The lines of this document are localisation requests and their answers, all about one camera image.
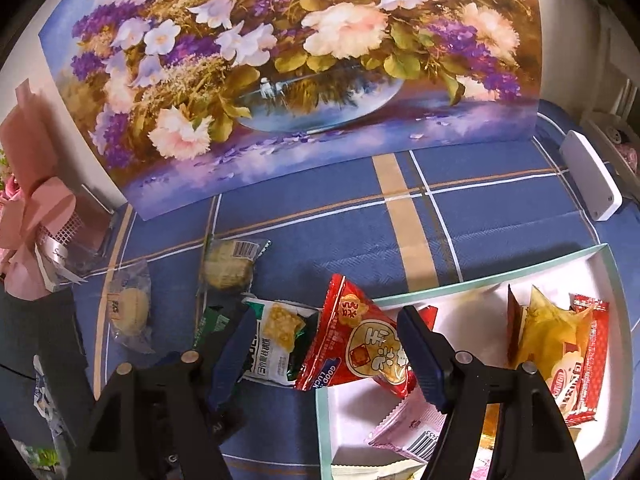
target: red wafer package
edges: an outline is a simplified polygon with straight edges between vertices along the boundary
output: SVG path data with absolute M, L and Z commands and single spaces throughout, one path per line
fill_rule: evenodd
M 434 306 L 420 311 L 430 329 L 437 311 Z M 296 389 L 310 390 L 373 377 L 404 399 L 415 387 L 415 376 L 408 364 L 396 322 L 357 286 L 334 274 L 318 333 L 306 354 Z
M 577 426 L 583 422 L 595 420 L 600 400 L 609 343 L 609 303 L 579 294 L 574 296 L 572 309 L 576 312 L 582 312 L 591 307 L 593 307 L 593 313 L 589 326 L 589 343 L 584 356 L 582 377 L 576 388 L 577 400 L 573 409 L 565 417 L 568 426 Z

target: black object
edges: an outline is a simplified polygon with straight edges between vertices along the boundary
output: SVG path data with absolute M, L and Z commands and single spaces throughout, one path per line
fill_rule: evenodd
M 562 414 L 535 364 L 516 370 L 456 352 L 412 306 L 398 315 L 398 336 L 424 397 L 447 415 L 423 480 L 467 480 L 487 404 L 500 403 L 488 480 L 584 480 Z
M 238 305 L 228 325 L 170 364 L 118 366 L 72 456 L 67 480 L 231 479 L 219 446 L 241 425 L 230 404 L 255 336 L 254 311 Z

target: white tray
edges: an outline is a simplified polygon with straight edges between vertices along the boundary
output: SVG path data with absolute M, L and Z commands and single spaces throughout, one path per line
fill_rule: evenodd
M 568 254 L 525 269 L 472 282 L 376 300 L 391 318 L 400 307 L 434 305 L 434 330 L 456 350 L 467 350 L 485 364 L 506 364 L 507 285 L 520 304 L 529 303 L 531 285 L 561 308 L 569 294 L 609 301 L 609 349 L 597 420 L 581 425 L 576 440 L 587 478 L 622 446 L 632 390 L 631 337 L 625 297 L 607 244 Z M 398 399 L 373 380 L 316 391 L 322 478 L 332 478 L 332 465 L 383 466 L 402 457 L 365 444 L 367 435 L 398 404 Z

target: plaid tablecloth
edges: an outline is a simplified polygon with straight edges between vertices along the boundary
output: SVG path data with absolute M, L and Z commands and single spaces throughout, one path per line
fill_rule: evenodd
M 372 298 L 517 269 L 608 242 L 620 268 L 630 323 L 640 317 L 640 213 L 625 202 L 606 222 L 584 212 L 559 155 L 577 129 L 541 102 L 530 140 L 428 148 L 363 158 L 237 189 L 144 222 L 121 212 L 104 262 L 76 287 L 78 317 L 97 394 L 114 368 L 150 365 L 190 347 L 199 316 L 204 240 L 268 238 L 252 291 L 265 300 L 321 305 L 333 272 Z M 157 354 L 129 353 L 108 335 L 103 291 L 113 268 L 140 258 L 152 277 Z M 640 349 L 634 338 L 634 349 Z M 636 371 L 640 352 L 635 352 Z M 640 436 L 640 376 L 622 451 L 596 475 L 612 478 Z M 314 394 L 243 381 L 248 423 L 223 447 L 238 480 L 319 477 Z

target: tan stripe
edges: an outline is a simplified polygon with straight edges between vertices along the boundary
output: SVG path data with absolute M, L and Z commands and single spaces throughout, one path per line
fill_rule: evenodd
M 100 305 L 98 306 L 98 322 L 95 327 L 95 349 L 94 349 L 94 397 L 97 399 L 100 397 L 100 391 L 102 389 L 102 340 L 104 338 L 104 323 L 107 316 L 107 290 L 109 284 L 113 279 L 113 273 L 115 271 L 116 261 L 120 254 L 120 248 L 124 240 L 124 235 L 129 227 L 129 220 L 133 213 L 133 208 L 127 205 L 127 209 L 124 211 L 124 217 L 120 224 L 120 230 L 116 237 L 116 242 L 113 245 L 111 251 L 111 257 L 109 259 L 109 269 L 104 277 L 104 284 L 102 285 L 102 295 L 100 296 Z
M 380 188 L 385 196 L 408 192 L 398 160 L 393 153 L 374 156 L 372 160 Z M 393 200 L 386 203 L 386 209 L 389 211 L 391 224 L 396 233 L 409 292 L 438 286 L 438 275 L 431 249 L 424 235 L 414 200 L 411 198 Z

